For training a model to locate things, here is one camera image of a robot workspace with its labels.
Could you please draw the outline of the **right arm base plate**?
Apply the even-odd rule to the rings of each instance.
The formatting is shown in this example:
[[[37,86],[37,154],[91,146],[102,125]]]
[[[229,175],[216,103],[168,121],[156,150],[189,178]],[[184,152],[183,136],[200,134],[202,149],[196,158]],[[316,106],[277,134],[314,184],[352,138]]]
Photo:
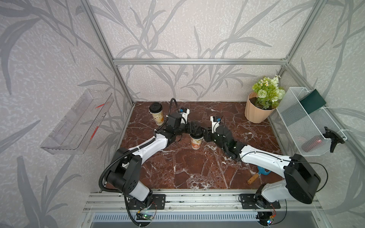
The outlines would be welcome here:
[[[238,198],[243,209],[280,209],[278,201],[269,202],[257,194],[240,194]]]

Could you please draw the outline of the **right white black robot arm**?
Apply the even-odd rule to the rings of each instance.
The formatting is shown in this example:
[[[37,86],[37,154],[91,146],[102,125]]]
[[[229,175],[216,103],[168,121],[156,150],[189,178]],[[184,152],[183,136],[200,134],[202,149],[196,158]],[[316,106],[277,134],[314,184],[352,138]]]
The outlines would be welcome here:
[[[204,140],[214,142],[226,156],[237,161],[253,164],[269,170],[283,180],[262,184],[256,192],[256,198],[262,202],[296,199],[311,204],[318,191],[321,178],[302,155],[285,156],[269,153],[248,144],[236,141],[232,132],[225,126],[203,130]]]

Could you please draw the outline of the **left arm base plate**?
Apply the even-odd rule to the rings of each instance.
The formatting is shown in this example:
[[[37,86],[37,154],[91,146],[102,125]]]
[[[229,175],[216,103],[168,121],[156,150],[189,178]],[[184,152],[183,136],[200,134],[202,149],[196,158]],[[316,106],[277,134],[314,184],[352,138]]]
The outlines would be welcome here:
[[[165,194],[152,194],[147,196],[144,201],[139,201],[136,198],[127,199],[127,205],[130,210],[141,210],[141,209],[157,209],[164,210],[166,203]]]

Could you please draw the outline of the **black plastic cup lid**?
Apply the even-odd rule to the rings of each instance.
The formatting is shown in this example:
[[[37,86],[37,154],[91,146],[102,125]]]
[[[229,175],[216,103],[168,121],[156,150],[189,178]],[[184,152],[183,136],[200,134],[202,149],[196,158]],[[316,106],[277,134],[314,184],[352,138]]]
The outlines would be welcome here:
[[[152,114],[157,114],[163,110],[162,105],[159,102],[154,102],[149,106],[149,111]]]

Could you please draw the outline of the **printed paper cup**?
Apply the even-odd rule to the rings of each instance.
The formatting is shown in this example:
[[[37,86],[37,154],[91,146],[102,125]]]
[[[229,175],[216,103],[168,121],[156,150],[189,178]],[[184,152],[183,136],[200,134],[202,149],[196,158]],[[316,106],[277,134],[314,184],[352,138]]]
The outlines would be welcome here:
[[[198,150],[201,147],[202,141],[203,141],[203,138],[201,138],[201,139],[193,139],[191,137],[191,146],[192,146],[192,148],[194,150]]]
[[[163,111],[157,113],[157,114],[152,114],[150,113],[152,116],[153,116],[153,119],[155,121],[155,123],[158,125],[158,126],[162,126],[163,123],[164,123],[164,119],[163,119]]]

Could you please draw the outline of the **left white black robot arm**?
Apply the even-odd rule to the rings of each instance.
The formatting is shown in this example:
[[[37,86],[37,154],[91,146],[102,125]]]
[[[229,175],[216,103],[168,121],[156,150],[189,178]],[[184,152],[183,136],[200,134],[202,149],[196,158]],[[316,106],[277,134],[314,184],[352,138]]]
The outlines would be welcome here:
[[[102,172],[98,185],[104,192],[118,192],[150,205],[153,191],[140,182],[144,162],[164,150],[183,134],[193,134],[200,129],[198,124],[188,121],[190,110],[181,108],[168,116],[165,125],[155,130],[154,136],[144,143],[129,149],[119,148],[112,162]]]

